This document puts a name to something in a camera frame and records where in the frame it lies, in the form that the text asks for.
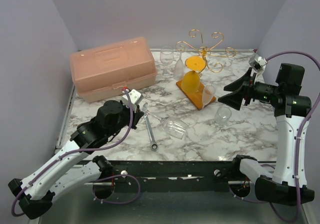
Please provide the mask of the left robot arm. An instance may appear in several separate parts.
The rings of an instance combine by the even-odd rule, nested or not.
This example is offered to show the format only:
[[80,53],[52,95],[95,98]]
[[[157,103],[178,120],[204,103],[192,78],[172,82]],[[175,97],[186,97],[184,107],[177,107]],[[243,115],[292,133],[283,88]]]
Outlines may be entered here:
[[15,200],[11,214],[19,205],[22,215],[30,220],[46,213],[60,197],[84,183],[110,178],[111,165],[102,156],[95,157],[80,170],[72,167],[95,151],[101,150],[109,139],[113,139],[124,127],[136,129],[144,115],[139,107],[122,101],[107,101],[90,121],[78,125],[65,146],[37,171],[24,179],[12,179],[8,187]]

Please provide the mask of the yellow plastic wine glass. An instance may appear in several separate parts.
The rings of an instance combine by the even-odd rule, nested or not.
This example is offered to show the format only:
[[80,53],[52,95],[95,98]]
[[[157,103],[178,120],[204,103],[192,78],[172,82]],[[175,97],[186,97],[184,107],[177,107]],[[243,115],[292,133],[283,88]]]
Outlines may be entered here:
[[191,56],[186,59],[185,65],[190,71],[184,75],[181,88],[185,93],[196,93],[200,86],[200,74],[206,67],[206,62],[200,56]]

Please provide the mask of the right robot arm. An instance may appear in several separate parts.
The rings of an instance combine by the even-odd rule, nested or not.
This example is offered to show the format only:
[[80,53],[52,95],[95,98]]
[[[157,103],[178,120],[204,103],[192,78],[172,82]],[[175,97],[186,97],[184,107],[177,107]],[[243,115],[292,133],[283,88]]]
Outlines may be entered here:
[[295,64],[282,63],[276,77],[277,85],[256,82],[249,68],[238,80],[226,85],[227,94],[218,98],[235,110],[251,101],[269,103],[274,108],[278,130],[277,158],[273,173],[264,169],[253,157],[236,155],[230,175],[241,180],[247,176],[255,185],[258,200],[296,206],[314,200],[315,193],[307,188],[304,172],[304,145],[308,122],[305,117],[311,110],[310,98],[301,96],[305,69]]

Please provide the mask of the short clear goblet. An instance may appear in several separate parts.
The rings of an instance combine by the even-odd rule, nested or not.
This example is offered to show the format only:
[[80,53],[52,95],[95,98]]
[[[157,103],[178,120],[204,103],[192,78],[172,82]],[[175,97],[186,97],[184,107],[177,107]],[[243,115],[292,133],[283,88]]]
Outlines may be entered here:
[[214,117],[215,122],[218,125],[225,125],[232,115],[231,110],[228,107],[220,107]]

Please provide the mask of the ribbed clear champagne flute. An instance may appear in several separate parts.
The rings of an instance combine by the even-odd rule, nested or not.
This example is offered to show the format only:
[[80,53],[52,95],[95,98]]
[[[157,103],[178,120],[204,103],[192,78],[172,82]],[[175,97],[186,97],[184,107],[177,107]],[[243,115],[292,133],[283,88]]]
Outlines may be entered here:
[[180,56],[174,66],[174,71],[173,71],[173,78],[177,81],[182,80],[184,76],[184,64],[182,61],[182,53],[183,53],[182,51],[179,52]]

